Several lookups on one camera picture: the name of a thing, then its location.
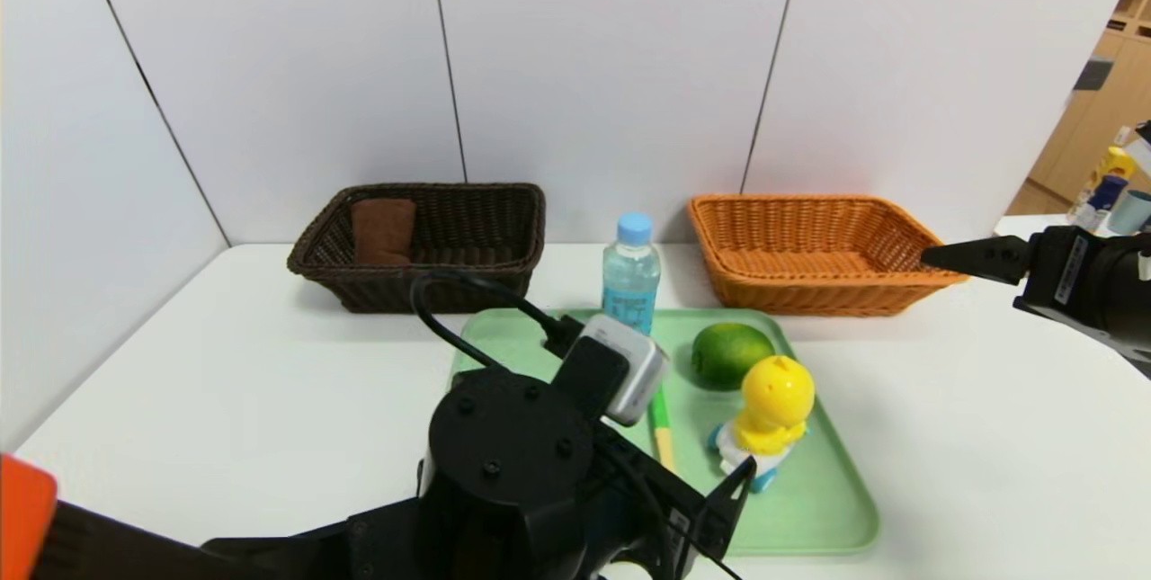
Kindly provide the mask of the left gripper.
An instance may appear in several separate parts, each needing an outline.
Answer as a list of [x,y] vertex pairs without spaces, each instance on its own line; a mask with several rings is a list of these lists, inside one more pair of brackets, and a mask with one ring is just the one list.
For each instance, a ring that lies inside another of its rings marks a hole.
[[607,423],[595,429],[595,568],[630,563],[683,579],[701,554],[722,560],[756,473],[748,457],[704,495]]

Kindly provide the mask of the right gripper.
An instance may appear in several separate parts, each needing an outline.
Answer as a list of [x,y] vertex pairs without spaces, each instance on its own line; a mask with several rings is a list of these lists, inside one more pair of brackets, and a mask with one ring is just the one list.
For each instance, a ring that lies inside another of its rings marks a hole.
[[1031,243],[991,236],[924,249],[925,267],[1026,285],[1016,310],[1068,326],[1118,354],[1150,350],[1148,232],[1102,238],[1082,228],[1053,226]]

